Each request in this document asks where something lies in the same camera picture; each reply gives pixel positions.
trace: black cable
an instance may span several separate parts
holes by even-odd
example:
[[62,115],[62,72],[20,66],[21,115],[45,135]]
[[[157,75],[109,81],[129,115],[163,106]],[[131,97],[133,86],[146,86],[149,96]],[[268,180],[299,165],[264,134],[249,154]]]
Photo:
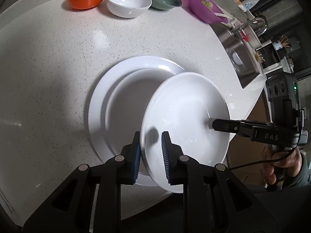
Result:
[[[303,130],[303,124],[301,126],[298,126],[298,132],[299,132],[299,137],[298,137],[298,142],[297,142],[297,146],[300,142],[300,138],[301,138],[301,134],[302,134],[302,130]],[[252,162],[252,163],[248,163],[248,164],[245,164],[245,165],[240,165],[240,166],[235,166],[235,167],[232,167],[232,168],[229,168],[229,170],[235,170],[235,169],[239,169],[239,168],[242,168],[242,167],[246,167],[246,166],[253,166],[253,165],[257,165],[257,164],[264,164],[264,163],[275,163],[275,162],[279,162],[283,159],[286,159],[287,157],[289,157],[293,152],[294,150],[297,148],[297,146],[295,148],[292,148],[289,153],[281,158],[278,158],[278,159],[270,159],[270,160],[260,160],[260,161],[256,161],[256,162]]]
[[245,164],[245,165],[240,165],[240,166],[232,167],[232,168],[229,168],[229,170],[235,170],[235,169],[239,169],[239,168],[242,168],[242,167],[252,166],[252,165],[257,165],[257,164],[278,162],[278,161],[281,161],[281,160],[286,159],[287,157],[289,157],[294,152],[295,149],[296,149],[296,147],[291,149],[287,155],[285,155],[285,156],[283,156],[281,158],[278,158],[278,159],[260,160],[260,161],[248,163],[248,164]]

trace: purple bowl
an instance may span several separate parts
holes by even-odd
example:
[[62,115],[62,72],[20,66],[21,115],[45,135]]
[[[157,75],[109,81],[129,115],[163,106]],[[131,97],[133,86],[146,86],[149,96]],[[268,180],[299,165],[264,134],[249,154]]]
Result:
[[228,19],[225,17],[219,17],[214,14],[221,13],[221,9],[212,1],[206,0],[213,4],[212,11],[209,10],[201,0],[188,0],[188,6],[191,9],[192,13],[195,14],[199,19],[201,19],[205,23],[228,23]]

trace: person's arm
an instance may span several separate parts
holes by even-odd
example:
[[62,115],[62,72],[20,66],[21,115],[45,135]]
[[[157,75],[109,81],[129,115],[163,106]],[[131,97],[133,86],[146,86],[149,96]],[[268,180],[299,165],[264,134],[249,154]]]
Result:
[[[278,152],[272,155],[270,147],[267,145],[262,150],[262,157],[265,160],[278,159],[286,155],[288,152]],[[286,159],[275,162],[263,164],[260,173],[269,184],[276,182],[274,174],[274,167],[287,168],[287,178],[283,183],[283,188],[292,186],[304,186],[310,183],[310,173],[308,171],[307,160],[299,149],[295,151]]]
[[304,154],[301,153],[302,164],[300,171],[295,177],[288,177],[284,180],[283,188],[294,186],[306,186],[310,184],[310,173],[308,171],[307,159]]

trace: spray bottle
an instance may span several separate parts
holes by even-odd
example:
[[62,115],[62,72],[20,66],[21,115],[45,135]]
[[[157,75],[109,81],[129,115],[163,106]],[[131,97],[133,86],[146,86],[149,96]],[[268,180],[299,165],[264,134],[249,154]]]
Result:
[[247,9],[250,10],[253,8],[260,0],[244,0],[242,2],[243,6]]

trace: white dish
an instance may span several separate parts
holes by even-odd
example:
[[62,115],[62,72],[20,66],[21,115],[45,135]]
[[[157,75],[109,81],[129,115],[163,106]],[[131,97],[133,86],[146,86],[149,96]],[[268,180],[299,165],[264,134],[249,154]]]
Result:
[[[105,128],[105,113],[109,97],[113,89],[124,77],[144,68],[160,68],[171,71],[174,74],[184,72],[184,69],[173,61],[155,56],[138,56],[121,61],[105,73],[93,92],[88,115],[91,141],[103,163],[115,156],[115,153],[106,142],[108,140]],[[150,176],[143,174],[138,174],[136,184],[157,186]]]
[[123,18],[133,18],[149,9],[151,0],[106,0],[108,10]]
[[[126,76],[113,90],[107,103],[105,127],[108,142],[118,155],[126,144],[133,141],[142,128],[147,105],[158,87],[174,73],[160,68],[137,70]],[[139,172],[149,175],[140,161]]]
[[142,159],[150,177],[160,187],[182,193],[182,185],[168,184],[161,134],[168,131],[171,141],[183,153],[204,165],[222,163],[230,133],[209,128],[210,118],[229,119],[227,104],[218,88],[196,73],[177,74],[167,79],[151,98],[142,122]]

